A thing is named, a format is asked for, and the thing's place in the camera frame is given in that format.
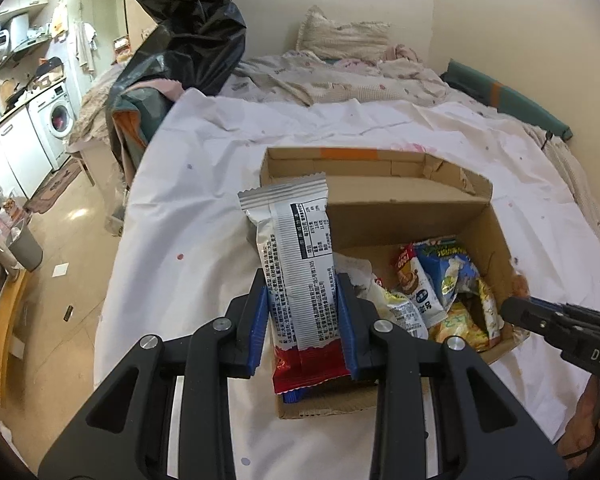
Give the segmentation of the right human hand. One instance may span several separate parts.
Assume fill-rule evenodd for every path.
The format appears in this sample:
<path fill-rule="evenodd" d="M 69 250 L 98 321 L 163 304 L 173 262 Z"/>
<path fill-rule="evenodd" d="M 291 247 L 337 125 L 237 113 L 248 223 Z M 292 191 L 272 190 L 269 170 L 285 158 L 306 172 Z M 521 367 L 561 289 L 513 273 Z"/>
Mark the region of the right human hand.
<path fill-rule="evenodd" d="M 600 417 L 594 417 L 599 385 L 598 378 L 591 376 L 580 396 L 576 411 L 557 442 L 557 452 L 569 470 L 584 464 L 588 457 L 585 450 L 593 444 L 596 430 L 600 430 Z"/>

